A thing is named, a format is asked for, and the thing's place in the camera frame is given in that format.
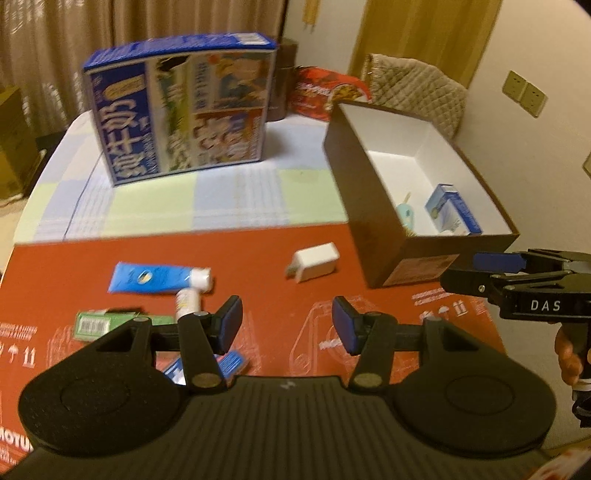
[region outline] electrical outlet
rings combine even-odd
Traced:
[[[528,83],[519,103],[525,111],[538,118],[547,99],[548,97],[546,97],[544,92],[531,83]]]
[[[511,70],[503,85],[503,93],[514,101],[519,102],[523,96],[523,92],[525,92],[526,85],[527,80]]]

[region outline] blue tube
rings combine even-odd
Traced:
[[[187,287],[209,291],[210,270],[119,262],[111,278],[109,293],[170,293]]]

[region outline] red package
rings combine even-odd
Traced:
[[[342,75],[318,67],[297,69],[291,110],[318,120],[330,120],[333,102],[356,100],[369,102],[371,94],[364,82],[356,77]]]

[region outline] table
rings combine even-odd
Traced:
[[[335,273],[301,284],[285,278],[295,250],[330,241],[341,255]],[[339,374],[346,381],[356,359],[332,328],[336,295],[362,312],[381,310],[401,323],[420,323],[425,314],[439,312],[504,351],[478,299],[447,294],[437,283],[368,289],[346,224],[17,245],[0,288],[0,425],[11,438],[24,435],[16,392],[82,346],[72,339],[79,310],[139,304],[152,314],[173,313],[171,295],[108,294],[118,261],[211,267],[215,289],[203,296],[203,308],[215,311],[228,296],[242,297],[243,324],[233,347],[249,359],[254,375]],[[391,381],[417,365],[416,353],[397,353]],[[0,458],[7,455],[16,461],[24,452],[0,442]]]
[[[346,222],[326,123],[266,124],[264,161],[111,186],[90,112],[70,126],[21,216],[16,244]]]

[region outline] yellow tag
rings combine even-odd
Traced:
[[[126,95],[131,95],[132,93],[141,92],[145,88],[144,76],[138,75],[137,77],[131,77],[130,79],[121,80],[113,85],[109,85],[105,89],[105,97],[107,100],[113,101]]]

